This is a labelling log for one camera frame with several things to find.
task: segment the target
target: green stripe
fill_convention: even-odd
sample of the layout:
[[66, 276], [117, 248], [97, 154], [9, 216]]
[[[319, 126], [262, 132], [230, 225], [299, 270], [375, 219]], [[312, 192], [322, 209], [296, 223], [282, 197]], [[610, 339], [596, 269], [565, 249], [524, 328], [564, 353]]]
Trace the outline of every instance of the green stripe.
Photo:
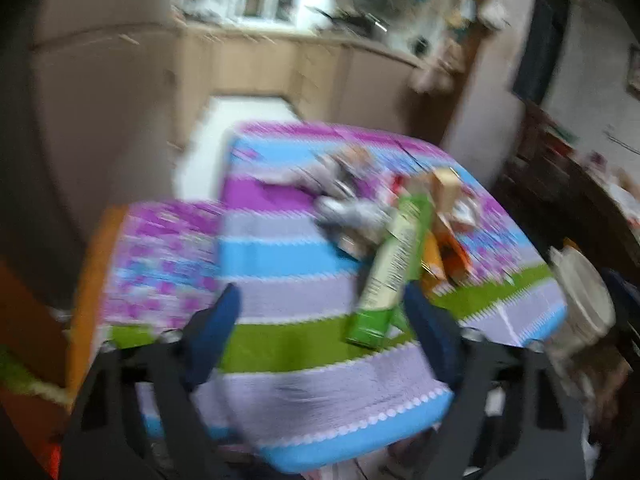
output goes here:
[[[465, 286], [439, 297], [435, 303], [461, 319], [550, 276], [546, 265], [531, 267], [513, 275], [513, 285], [505, 282]], [[283, 325], [238, 325], [220, 368], [227, 373], [292, 372], [376, 353], [344, 342], [350, 321], [350, 316], [341, 316]], [[400, 335], [387, 341], [383, 349], [411, 339], [411, 335]]]

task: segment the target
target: clutter on table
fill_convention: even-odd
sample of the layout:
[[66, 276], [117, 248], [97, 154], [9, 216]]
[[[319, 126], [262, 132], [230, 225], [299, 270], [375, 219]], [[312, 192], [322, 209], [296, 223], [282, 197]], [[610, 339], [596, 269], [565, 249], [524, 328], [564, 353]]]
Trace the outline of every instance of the clutter on table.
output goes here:
[[411, 175], [377, 167], [366, 148], [346, 145], [306, 166], [261, 176], [267, 186], [294, 186], [316, 196], [316, 221], [337, 249], [371, 261], [346, 339], [379, 348], [391, 326], [406, 326], [404, 286], [419, 280], [430, 294], [463, 282], [471, 260], [456, 234], [479, 226], [473, 190], [449, 166]]

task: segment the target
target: colorful tablecloth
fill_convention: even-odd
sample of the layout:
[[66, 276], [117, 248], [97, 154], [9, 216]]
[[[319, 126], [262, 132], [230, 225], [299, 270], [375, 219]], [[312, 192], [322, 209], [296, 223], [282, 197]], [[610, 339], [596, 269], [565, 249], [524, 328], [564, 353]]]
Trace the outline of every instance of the colorful tablecloth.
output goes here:
[[[439, 288], [435, 302], [462, 325], [521, 345], [546, 337], [565, 312], [558, 284], [531, 243], [440, 149], [346, 126], [239, 126], [220, 204], [131, 208], [105, 290], [103, 323], [179, 327], [224, 283], [238, 284], [241, 319], [220, 373], [194, 400], [212, 434], [238, 432], [283, 471], [313, 469], [415, 434], [440, 420], [452, 397], [409, 334], [395, 334], [379, 351], [344, 342], [358, 263], [318, 229], [312, 197], [255, 178], [347, 142], [367, 146], [394, 171], [452, 166], [478, 194], [481, 229], [461, 237], [472, 276], [464, 286]], [[147, 425], [156, 431], [152, 393], [141, 388], [140, 395]]]

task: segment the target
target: orange wooden edge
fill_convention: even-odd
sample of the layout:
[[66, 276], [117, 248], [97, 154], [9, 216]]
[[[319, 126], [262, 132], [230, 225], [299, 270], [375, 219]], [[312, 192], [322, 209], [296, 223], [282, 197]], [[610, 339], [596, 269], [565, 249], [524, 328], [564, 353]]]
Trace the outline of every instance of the orange wooden edge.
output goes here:
[[127, 210], [128, 206], [113, 206], [104, 212], [84, 257], [74, 301], [75, 308], [66, 360], [69, 410], [90, 366], [92, 340], [98, 319], [102, 288], [111, 263], [111, 253]]

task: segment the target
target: white container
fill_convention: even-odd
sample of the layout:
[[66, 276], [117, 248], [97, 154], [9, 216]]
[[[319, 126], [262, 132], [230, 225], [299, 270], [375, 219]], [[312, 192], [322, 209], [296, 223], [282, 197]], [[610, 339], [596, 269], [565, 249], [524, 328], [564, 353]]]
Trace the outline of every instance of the white container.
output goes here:
[[567, 316], [548, 339], [547, 349], [552, 357], [563, 361], [606, 335], [616, 322], [616, 314], [602, 278], [580, 251], [552, 248], [550, 257], [566, 296]]

